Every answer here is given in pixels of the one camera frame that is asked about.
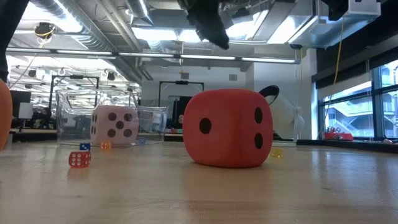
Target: clear plastic box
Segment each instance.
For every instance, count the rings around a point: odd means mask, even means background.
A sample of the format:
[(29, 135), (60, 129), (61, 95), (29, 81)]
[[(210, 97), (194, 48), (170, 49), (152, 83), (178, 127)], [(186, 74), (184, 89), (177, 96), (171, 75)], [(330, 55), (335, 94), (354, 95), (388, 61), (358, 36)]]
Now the clear plastic box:
[(131, 92), (122, 90), (57, 90), (56, 96), (57, 141), (60, 144), (91, 142), (93, 112), (104, 105), (127, 107), (137, 112), (137, 137), (133, 144), (123, 146), (164, 141), (167, 107), (139, 106)]

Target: window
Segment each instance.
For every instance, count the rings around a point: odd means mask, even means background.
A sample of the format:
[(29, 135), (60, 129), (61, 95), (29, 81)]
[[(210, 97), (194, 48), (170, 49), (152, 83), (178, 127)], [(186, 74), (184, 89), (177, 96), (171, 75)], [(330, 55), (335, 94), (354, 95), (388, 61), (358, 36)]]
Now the window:
[(381, 88), (398, 84), (398, 60), (380, 67)]
[(373, 137), (373, 104), (371, 97), (333, 103), (324, 107), (325, 129), (340, 128), (354, 137)]
[[(338, 98), (355, 95), (357, 93), (364, 93), (364, 92), (367, 92), (367, 91), (371, 91), (371, 89), (372, 89), (372, 82), (368, 81), (366, 83), (362, 83), (360, 85), (354, 86), (354, 87), (349, 88), (347, 90), (335, 93), (335, 94), (333, 94), (331, 99), (335, 100), (335, 99), (338, 99)], [(323, 99), (323, 101), (329, 101), (329, 100), (330, 100), (329, 96), (327, 96), (327, 97), (325, 97)]]
[(324, 131), (339, 128), (356, 140), (398, 139), (398, 60), (368, 74), (371, 82), (322, 99), (318, 115)]
[(398, 91), (382, 95), (384, 135), (388, 138), (398, 138)]

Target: yellow cable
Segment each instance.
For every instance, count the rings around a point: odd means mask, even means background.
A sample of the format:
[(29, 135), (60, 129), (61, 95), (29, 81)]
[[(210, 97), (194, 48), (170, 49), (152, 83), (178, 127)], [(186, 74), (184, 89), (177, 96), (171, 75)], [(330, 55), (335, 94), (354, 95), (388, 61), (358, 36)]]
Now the yellow cable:
[[(45, 36), (45, 39), (43, 40), (43, 42), (40, 44), (39, 48), (41, 49), (45, 44), (46, 44), (46, 40), (47, 37), (49, 36), (50, 33), (47, 33), (47, 35)], [(32, 60), (30, 60), (29, 64), (27, 65), (26, 69), (24, 70), (24, 72), (22, 72), (22, 74), (17, 78), (17, 80), (9, 87), (9, 89), (11, 89), (26, 73), (26, 71), (29, 69), (29, 67), (32, 65), (33, 60), (35, 60), (36, 58), (36, 54), (33, 56)]]
[[(336, 73), (335, 73), (335, 80), (333, 81), (333, 92), (335, 91), (335, 85), (336, 85), (337, 76), (338, 76), (338, 69), (339, 69), (339, 66), (340, 66), (340, 55), (341, 55), (341, 45), (343, 43), (343, 34), (344, 34), (344, 17), (343, 17), (343, 21), (341, 22), (340, 43), (339, 43), (339, 46), (338, 46)], [(329, 108), (330, 108), (330, 102), (331, 102), (331, 97), (332, 96), (333, 96), (333, 94), (329, 96), (328, 109), (326, 109), (325, 119), (323, 120), (322, 127), (319, 129), (319, 133), (318, 133), (317, 139), (319, 138), (319, 135), (321, 134), (321, 132), (323, 131), (323, 128), (325, 127), (326, 117), (329, 114)]]
[(35, 34), (36, 34), (37, 36), (46, 36), (46, 38), (47, 38), (47, 36), (48, 36), (49, 34), (51, 34), (51, 33), (55, 30), (55, 26), (54, 26), (54, 27), (52, 28), (51, 31), (49, 31), (49, 32), (47, 32), (47, 33), (45, 33), (45, 34), (38, 34), (38, 33), (36, 33), (36, 28), (37, 28), (37, 27), (35, 27), (35, 29), (34, 29)]

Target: large red dice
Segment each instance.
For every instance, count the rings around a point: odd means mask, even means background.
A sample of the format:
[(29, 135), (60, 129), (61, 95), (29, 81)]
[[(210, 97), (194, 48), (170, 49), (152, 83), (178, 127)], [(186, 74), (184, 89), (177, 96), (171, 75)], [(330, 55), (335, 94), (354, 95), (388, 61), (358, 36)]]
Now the large red dice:
[(74, 168), (88, 167), (91, 163), (90, 151), (77, 151), (69, 154), (69, 165)]
[(260, 94), (240, 89), (194, 96), (184, 113), (183, 139), (191, 158), (218, 167), (255, 167), (272, 146), (272, 116)]

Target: small red die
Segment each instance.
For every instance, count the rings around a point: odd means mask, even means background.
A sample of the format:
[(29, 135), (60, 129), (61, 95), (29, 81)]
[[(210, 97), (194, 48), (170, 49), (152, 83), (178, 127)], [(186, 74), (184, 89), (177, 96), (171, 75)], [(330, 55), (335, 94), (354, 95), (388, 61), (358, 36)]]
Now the small red die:
[(91, 163), (90, 151), (71, 152), (69, 155), (69, 165), (74, 168), (88, 167)]
[(99, 147), (101, 149), (111, 149), (112, 148), (112, 142), (111, 141), (103, 141), (103, 142), (101, 142), (101, 145)]

